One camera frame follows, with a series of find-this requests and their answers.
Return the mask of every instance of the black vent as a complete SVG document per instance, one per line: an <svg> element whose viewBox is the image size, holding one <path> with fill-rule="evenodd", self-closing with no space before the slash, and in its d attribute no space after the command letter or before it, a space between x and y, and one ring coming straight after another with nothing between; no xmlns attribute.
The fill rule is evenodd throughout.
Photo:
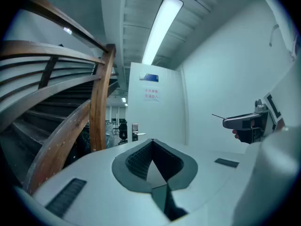
<svg viewBox="0 0 301 226"><path fill-rule="evenodd" d="M165 181L168 181L183 168L183 161L179 157L157 143L153 143L153 161Z"/></svg>
<svg viewBox="0 0 301 226"><path fill-rule="evenodd" d="M84 180L72 179L46 206L46 209L60 218L63 217L86 183Z"/></svg>
<svg viewBox="0 0 301 226"><path fill-rule="evenodd" d="M218 158L214 162L219 163L224 166L232 167L232 168L236 168L239 165L239 162L237 162L237 161L230 161L230 160L226 160L223 158Z"/></svg>

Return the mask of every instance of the door handle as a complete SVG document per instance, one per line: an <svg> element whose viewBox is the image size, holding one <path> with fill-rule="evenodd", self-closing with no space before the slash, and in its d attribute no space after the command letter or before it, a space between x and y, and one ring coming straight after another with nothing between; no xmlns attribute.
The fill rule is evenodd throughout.
<svg viewBox="0 0 301 226"><path fill-rule="evenodd" d="M143 136L143 135L146 135L146 133L138 133L138 132L134 132L135 135L137 136Z"/></svg>

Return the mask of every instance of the blue sign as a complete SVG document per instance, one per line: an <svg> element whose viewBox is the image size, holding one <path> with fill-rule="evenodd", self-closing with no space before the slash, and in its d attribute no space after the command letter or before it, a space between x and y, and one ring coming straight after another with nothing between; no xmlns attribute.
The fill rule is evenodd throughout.
<svg viewBox="0 0 301 226"><path fill-rule="evenodd" d="M159 76L150 73L140 73L140 80L141 81L153 81L159 82Z"/></svg>

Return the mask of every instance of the ceiling light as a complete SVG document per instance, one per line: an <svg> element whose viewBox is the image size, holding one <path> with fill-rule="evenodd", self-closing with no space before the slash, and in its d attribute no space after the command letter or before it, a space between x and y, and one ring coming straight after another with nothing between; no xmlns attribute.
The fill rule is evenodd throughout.
<svg viewBox="0 0 301 226"><path fill-rule="evenodd" d="M68 34L72 34L72 31L69 28L64 28L64 30L68 33Z"/></svg>
<svg viewBox="0 0 301 226"><path fill-rule="evenodd" d="M142 64L151 65L175 17L183 6L180 0L163 0L146 44Z"/></svg>

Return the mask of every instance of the stair step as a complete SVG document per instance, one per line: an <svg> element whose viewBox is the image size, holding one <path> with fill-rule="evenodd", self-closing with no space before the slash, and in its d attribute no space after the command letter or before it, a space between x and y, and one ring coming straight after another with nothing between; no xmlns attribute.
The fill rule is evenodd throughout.
<svg viewBox="0 0 301 226"><path fill-rule="evenodd" d="M47 102L38 103L34 110L37 112L51 113L66 117L70 115L81 103L61 103L61 102Z"/></svg>
<svg viewBox="0 0 301 226"><path fill-rule="evenodd" d="M76 85L72 88L93 88L93 85Z"/></svg>
<svg viewBox="0 0 301 226"><path fill-rule="evenodd" d="M52 96L52 98L84 98L84 99L89 99L91 98L91 94L58 94L58 95L55 95L55 96Z"/></svg>
<svg viewBox="0 0 301 226"><path fill-rule="evenodd" d="M69 89L68 91L65 91L65 94L69 93L82 93L82 94L91 94L92 90L89 89Z"/></svg>
<svg viewBox="0 0 301 226"><path fill-rule="evenodd" d="M117 79L110 79L109 84L115 83Z"/></svg>
<svg viewBox="0 0 301 226"><path fill-rule="evenodd" d="M19 141L12 131L5 131L0 135L0 144L9 166L22 184L35 155Z"/></svg>
<svg viewBox="0 0 301 226"><path fill-rule="evenodd" d="M80 85L76 85L74 87L92 87L93 86L93 83L90 83L90 84L80 84Z"/></svg>
<svg viewBox="0 0 301 226"><path fill-rule="evenodd" d="M54 103L71 103L71 104L83 104L88 98L72 98L72 97L50 97L45 100L45 102L54 102Z"/></svg>
<svg viewBox="0 0 301 226"><path fill-rule="evenodd" d="M16 120L12 123L13 131L27 145L30 152L36 155L42 147L44 141L50 136L50 133L36 126L33 126L23 120Z"/></svg>
<svg viewBox="0 0 301 226"><path fill-rule="evenodd" d="M50 105L50 106L64 106L64 107L74 107L77 108L81 106L78 103L59 103L59 102L41 102L39 105Z"/></svg>
<svg viewBox="0 0 301 226"><path fill-rule="evenodd" d="M64 90L64 91L77 90L77 89L92 91L93 86L91 86L91 87L72 87L71 89L67 89L67 90Z"/></svg>
<svg viewBox="0 0 301 226"><path fill-rule="evenodd" d="M59 126L59 124L65 120L66 117L46 112L29 110L22 115L22 118L27 123L41 128L48 133L52 133Z"/></svg>
<svg viewBox="0 0 301 226"><path fill-rule="evenodd" d="M25 113L33 115L33 116L37 116L40 118L44 118L47 120L51 120L51 121L58 121L60 123L66 119L65 116L60 116L60 115L55 115L55 114L50 114L50 113L45 113L45 112L39 112L39 111L33 111L33 110L28 110Z"/></svg>

